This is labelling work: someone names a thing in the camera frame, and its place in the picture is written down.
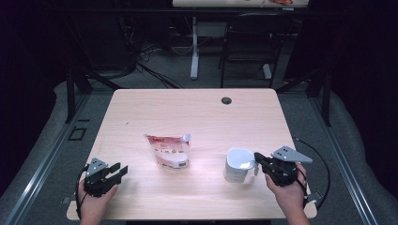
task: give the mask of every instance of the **wrist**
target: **wrist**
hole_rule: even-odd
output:
[[[292,210],[289,212],[284,212],[289,225],[308,225],[310,221],[304,213],[302,208],[297,210]]]
[[[99,225],[101,218],[98,217],[83,217],[80,225]]]

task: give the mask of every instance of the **office chair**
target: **office chair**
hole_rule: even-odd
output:
[[[272,64],[268,87],[272,86],[283,39],[291,26],[284,15],[242,13],[234,17],[225,27],[224,43],[219,68],[222,69],[223,88],[225,63]]]

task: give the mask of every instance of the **gray bracket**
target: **gray bracket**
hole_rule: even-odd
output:
[[[292,161],[292,162],[308,162],[311,163],[313,160],[310,157],[302,155],[300,152],[284,146],[275,152],[271,153],[271,156],[282,161]]]
[[[106,167],[108,167],[108,163],[101,161],[101,160],[97,159],[96,157],[94,157],[93,159],[91,159],[91,163],[88,166],[87,173],[85,176],[86,177],[92,176],[95,173],[102,171]]]

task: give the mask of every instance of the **dark background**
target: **dark background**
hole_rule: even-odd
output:
[[[95,2],[102,7],[115,6],[111,1]],[[131,2],[142,8],[170,7],[170,1]],[[68,2],[72,6],[77,3],[90,7],[88,3],[92,1]],[[70,27],[49,20],[34,1],[2,2],[0,10],[0,192],[3,194],[51,114],[56,98],[53,90],[66,79],[69,55],[88,68],[126,69],[133,67],[134,54],[131,55],[129,45],[117,29],[119,22],[115,18],[96,22],[92,32],[83,32],[92,21],[84,16],[73,19],[80,24],[77,26],[77,34],[83,41],[80,43],[70,34]],[[354,17],[337,23],[305,21],[285,78],[296,78],[321,67],[336,50],[335,40],[342,43],[339,60],[330,68],[332,90],[343,100],[357,124],[367,162],[377,179],[397,198],[398,26],[394,8],[387,1],[373,4],[313,0],[310,10],[349,11]],[[138,25],[145,30],[146,37],[167,48],[170,39],[165,27],[178,23],[176,18],[156,16],[141,22],[139,19]],[[99,37],[96,30],[109,31],[109,36]],[[109,44],[98,48],[103,41]],[[111,52],[118,53],[118,57],[105,57]]]

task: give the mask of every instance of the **chair leg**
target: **chair leg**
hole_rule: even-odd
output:
[[[223,58],[223,55],[220,56],[219,69],[222,67],[222,58]]]
[[[278,62],[275,62],[274,65],[272,65],[272,72],[271,72],[271,80],[269,81],[268,88],[272,87],[273,80],[275,78],[275,73],[276,73],[276,67],[278,65]]]
[[[220,88],[223,88],[223,79],[224,79],[224,72],[225,72],[225,60],[221,60],[221,64],[222,64],[222,80],[220,82]]]

